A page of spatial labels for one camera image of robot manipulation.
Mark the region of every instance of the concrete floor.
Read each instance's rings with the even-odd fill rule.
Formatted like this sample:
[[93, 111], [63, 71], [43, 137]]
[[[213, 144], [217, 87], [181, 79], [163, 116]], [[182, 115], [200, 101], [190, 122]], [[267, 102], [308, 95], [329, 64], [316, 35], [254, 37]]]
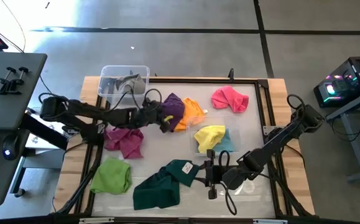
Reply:
[[[25, 51], [48, 55], [42, 74], [46, 84], [69, 98], [78, 97], [84, 76], [99, 75], [103, 66], [114, 64], [147, 65], [159, 76], [225, 77], [234, 68], [236, 77], [267, 77], [257, 34], [28, 31], [43, 26], [257, 29], [253, 0], [6, 2], [25, 29]], [[360, 30], [360, 0], [259, 2], [265, 29]], [[23, 46], [20, 30], [1, 3], [0, 31]], [[348, 57], [360, 56], [360, 35], [268, 35], [267, 43], [275, 78], [284, 78], [289, 93], [315, 108], [312, 88]], [[37, 95], [44, 91], [38, 83], [30, 106], [40, 106]], [[346, 182], [347, 175], [358, 171], [349, 143], [337, 140], [324, 125], [315, 134], [303, 135], [300, 144], [316, 214], [360, 222], [360, 183]], [[58, 178], [49, 172], [27, 172], [21, 187], [34, 193], [8, 195], [0, 218], [47, 214]], [[32, 206], [18, 206], [23, 203]]]

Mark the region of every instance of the plastic container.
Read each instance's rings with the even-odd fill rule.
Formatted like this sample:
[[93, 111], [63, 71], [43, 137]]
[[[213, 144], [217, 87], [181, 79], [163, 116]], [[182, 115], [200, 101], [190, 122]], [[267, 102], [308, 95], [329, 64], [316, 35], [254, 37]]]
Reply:
[[205, 118], [197, 123], [195, 121], [200, 121], [201, 117], [191, 117], [187, 123], [187, 134], [190, 139], [190, 149], [196, 156], [207, 156], [206, 153], [200, 153], [198, 150], [199, 143], [194, 138], [194, 135], [201, 129], [206, 126], [211, 125], [223, 125], [225, 128], [229, 129], [229, 138], [231, 138], [232, 143], [234, 144], [234, 151], [229, 152], [230, 154], [239, 153], [239, 150], [242, 146], [241, 142], [241, 133], [239, 125], [236, 122], [236, 119], [232, 116], [205, 116]]
[[141, 107], [144, 101], [145, 93], [148, 91], [149, 85], [149, 68], [144, 65], [107, 65], [101, 71], [101, 78], [99, 79], [98, 94], [105, 97], [111, 106], [116, 105], [123, 93], [115, 93], [114, 85], [119, 77], [126, 77], [129, 75], [140, 74], [145, 82], [145, 91], [142, 94], [134, 94], [134, 99], [130, 93], [124, 95], [119, 106], [120, 107], [135, 107], [137, 104]]

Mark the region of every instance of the green cloth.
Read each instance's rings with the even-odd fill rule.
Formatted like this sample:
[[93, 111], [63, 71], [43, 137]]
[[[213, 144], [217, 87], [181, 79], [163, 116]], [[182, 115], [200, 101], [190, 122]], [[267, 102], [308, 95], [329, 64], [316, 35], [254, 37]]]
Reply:
[[167, 208], [180, 203], [180, 183], [190, 187], [199, 171], [192, 161], [173, 160], [135, 187], [132, 199], [135, 210]]
[[130, 165], [120, 159], [107, 158], [98, 167], [90, 190], [94, 193], [107, 192], [117, 195], [126, 193], [131, 184]]

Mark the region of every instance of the magenta cloth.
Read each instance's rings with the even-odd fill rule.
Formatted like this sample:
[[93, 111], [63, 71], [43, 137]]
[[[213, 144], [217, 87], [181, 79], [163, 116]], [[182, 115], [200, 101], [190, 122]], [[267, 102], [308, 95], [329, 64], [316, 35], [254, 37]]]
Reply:
[[139, 129], [107, 128], [104, 135], [105, 149], [109, 151], [120, 150], [125, 159], [142, 158], [140, 147], [144, 135]]
[[234, 113], [241, 113], [246, 110], [249, 97], [238, 93], [231, 86], [224, 86], [213, 93], [211, 102], [216, 109], [223, 109], [229, 105]]

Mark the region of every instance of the computer mouse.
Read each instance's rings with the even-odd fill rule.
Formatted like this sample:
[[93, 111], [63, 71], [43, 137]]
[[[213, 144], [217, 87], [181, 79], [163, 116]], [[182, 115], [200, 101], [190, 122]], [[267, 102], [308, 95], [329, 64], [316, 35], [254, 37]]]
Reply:
[[3, 140], [3, 156], [7, 160], [14, 160], [19, 154], [19, 137], [18, 134], [12, 133], [7, 135]]

